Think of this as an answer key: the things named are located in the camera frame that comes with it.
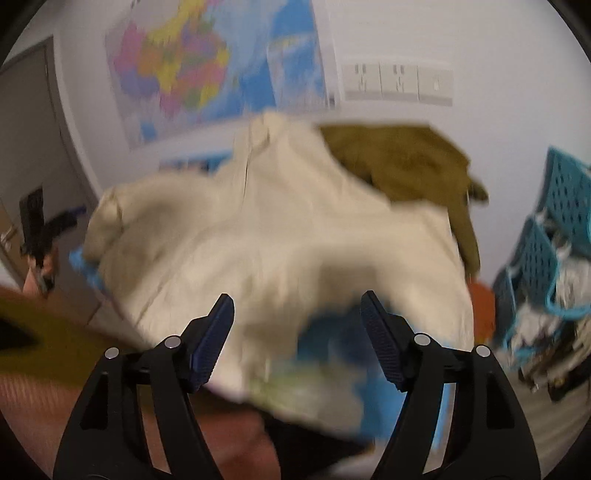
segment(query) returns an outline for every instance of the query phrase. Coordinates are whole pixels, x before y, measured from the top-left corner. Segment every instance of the beige cloth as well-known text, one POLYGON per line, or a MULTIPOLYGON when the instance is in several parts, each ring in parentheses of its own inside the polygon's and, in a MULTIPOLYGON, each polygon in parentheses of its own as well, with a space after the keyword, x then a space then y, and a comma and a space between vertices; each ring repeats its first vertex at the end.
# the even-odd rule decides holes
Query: beige cloth
POLYGON ((311 314, 368 289, 416 331, 473 346, 445 209, 393 205, 341 168, 315 128, 276 113, 252 120, 213 177, 167 172, 108 191, 84 255, 154 344, 230 294, 235 324, 209 385, 234 399, 295 352, 311 314))

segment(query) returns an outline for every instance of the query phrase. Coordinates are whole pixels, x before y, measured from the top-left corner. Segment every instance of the door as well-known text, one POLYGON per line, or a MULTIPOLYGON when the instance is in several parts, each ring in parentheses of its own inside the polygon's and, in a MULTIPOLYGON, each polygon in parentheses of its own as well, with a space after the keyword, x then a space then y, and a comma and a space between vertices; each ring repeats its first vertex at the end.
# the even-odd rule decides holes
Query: door
MULTIPOLYGON (((20 199, 42 186, 46 219, 65 209, 85 205, 88 214, 78 228, 63 235, 57 296, 64 297, 81 321, 98 308, 94 292, 70 267, 69 252, 84 241, 89 215, 96 206, 75 155, 61 111, 53 67, 53 43, 40 44, 11 60, 0 70, 0 233, 20 229, 20 199)), ((26 262, 20 258, 20 233, 4 257, 23 279, 26 262)))

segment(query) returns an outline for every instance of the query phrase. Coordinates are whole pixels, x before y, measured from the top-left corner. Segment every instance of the clothing pile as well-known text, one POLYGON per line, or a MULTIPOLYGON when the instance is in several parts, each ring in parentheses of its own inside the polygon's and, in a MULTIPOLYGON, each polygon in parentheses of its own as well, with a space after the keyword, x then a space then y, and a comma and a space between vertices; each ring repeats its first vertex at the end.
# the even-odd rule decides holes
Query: clothing pile
MULTIPOLYGON (((576 256, 563 261, 556 300, 566 309, 591 304, 591 261, 576 256)), ((527 349, 535 354, 521 367, 523 379, 534 388, 548 384, 553 400, 561 400, 591 375, 591 315, 564 322, 525 302, 517 313, 511 351, 527 349)))
POLYGON ((106 192, 83 257, 153 345, 233 297, 211 390, 336 436, 387 436, 400 407, 380 406, 398 392, 355 306, 374 290, 416 332, 473 348, 467 198, 486 192, 467 168, 428 128, 319 131, 270 112, 214 175, 163 171, 106 192))

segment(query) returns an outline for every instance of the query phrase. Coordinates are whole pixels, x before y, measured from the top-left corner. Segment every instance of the door handle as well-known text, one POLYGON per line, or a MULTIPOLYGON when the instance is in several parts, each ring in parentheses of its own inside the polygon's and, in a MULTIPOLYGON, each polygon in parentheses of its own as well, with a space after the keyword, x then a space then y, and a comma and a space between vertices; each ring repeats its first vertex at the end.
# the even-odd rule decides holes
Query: door handle
POLYGON ((3 249, 6 250, 7 252, 10 252, 10 249, 12 248, 12 244, 11 244, 10 240, 17 233, 18 233, 18 228, 16 228, 14 225, 12 225, 4 233, 0 233, 0 246, 3 247, 3 249))

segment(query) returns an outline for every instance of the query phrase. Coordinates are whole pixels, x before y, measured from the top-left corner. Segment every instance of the wall socket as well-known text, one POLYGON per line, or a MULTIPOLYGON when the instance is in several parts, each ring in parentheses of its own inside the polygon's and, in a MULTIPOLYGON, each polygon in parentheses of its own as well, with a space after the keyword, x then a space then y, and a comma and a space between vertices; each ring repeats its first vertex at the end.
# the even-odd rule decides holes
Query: wall socket
POLYGON ((378 63, 343 65, 343 86, 347 100, 382 98, 382 83, 378 63))
POLYGON ((451 70, 419 67, 418 95, 422 103, 452 106, 453 92, 451 70))
POLYGON ((418 102, 418 66, 392 63, 379 65, 382 98, 418 102))

